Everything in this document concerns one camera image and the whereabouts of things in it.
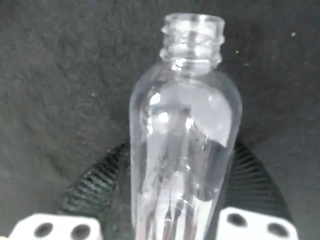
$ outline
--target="white plastic block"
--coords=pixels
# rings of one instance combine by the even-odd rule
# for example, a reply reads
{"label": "white plastic block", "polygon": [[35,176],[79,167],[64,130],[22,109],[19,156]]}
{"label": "white plastic block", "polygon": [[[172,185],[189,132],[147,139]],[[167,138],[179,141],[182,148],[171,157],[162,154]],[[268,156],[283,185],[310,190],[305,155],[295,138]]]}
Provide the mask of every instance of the white plastic block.
{"label": "white plastic block", "polygon": [[14,227],[10,240],[103,240],[94,218],[36,213]]}
{"label": "white plastic block", "polygon": [[221,210],[216,240],[299,240],[287,220],[239,208]]}

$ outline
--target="clear plastic bottle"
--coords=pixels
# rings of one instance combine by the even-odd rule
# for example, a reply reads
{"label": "clear plastic bottle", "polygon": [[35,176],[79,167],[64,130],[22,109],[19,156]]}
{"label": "clear plastic bottle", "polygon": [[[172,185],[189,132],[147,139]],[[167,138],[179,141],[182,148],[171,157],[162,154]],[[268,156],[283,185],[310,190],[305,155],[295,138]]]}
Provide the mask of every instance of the clear plastic bottle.
{"label": "clear plastic bottle", "polygon": [[130,99],[131,217],[136,240],[203,240],[242,115],[233,82],[217,70],[225,22],[165,17],[161,61]]}

